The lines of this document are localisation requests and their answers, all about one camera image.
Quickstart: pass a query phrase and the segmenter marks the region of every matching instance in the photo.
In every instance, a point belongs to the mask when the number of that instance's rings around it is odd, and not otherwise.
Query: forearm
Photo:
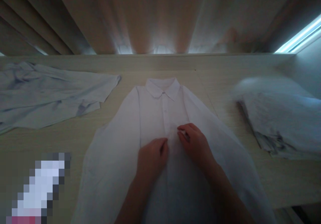
[[[151,185],[144,184],[135,177],[128,189],[127,196],[115,224],[140,223],[150,189]]]
[[[223,169],[216,162],[205,171],[215,195],[219,217],[226,223],[254,223],[244,203],[233,189]]]

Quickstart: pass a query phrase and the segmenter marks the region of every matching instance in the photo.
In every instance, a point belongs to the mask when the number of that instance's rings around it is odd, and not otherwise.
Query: right hand
[[[182,132],[177,132],[178,137],[191,160],[206,173],[209,169],[217,165],[212,151],[208,145],[205,135],[194,124],[180,125],[178,130],[184,130],[189,136],[189,141]]]

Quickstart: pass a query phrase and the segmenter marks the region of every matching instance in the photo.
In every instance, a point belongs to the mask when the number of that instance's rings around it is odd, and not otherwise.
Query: white shirt
[[[192,122],[257,223],[274,214],[253,162],[235,135],[175,78],[148,79],[124,99],[113,120],[97,130],[86,153],[72,223],[113,223],[137,168],[140,147],[167,137],[169,158],[145,208],[143,223],[215,223],[215,197],[188,158],[177,126]]]
[[[10,63],[0,72],[0,134],[15,127],[40,129],[100,108],[119,75]]]

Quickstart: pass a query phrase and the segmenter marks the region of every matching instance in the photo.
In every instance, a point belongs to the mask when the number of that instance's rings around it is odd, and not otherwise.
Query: left hand
[[[152,187],[164,169],[168,158],[167,138],[154,139],[138,153],[135,180],[146,187]]]

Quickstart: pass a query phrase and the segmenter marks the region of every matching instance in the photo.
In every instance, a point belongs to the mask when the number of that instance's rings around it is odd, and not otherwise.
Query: shirt placket
[[[165,134],[168,136],[168,134],[170,133],[170,119],[168,115],[168,97],[165,92],[162,93],[162,102],[163,102],[164,129],[165,129]]]

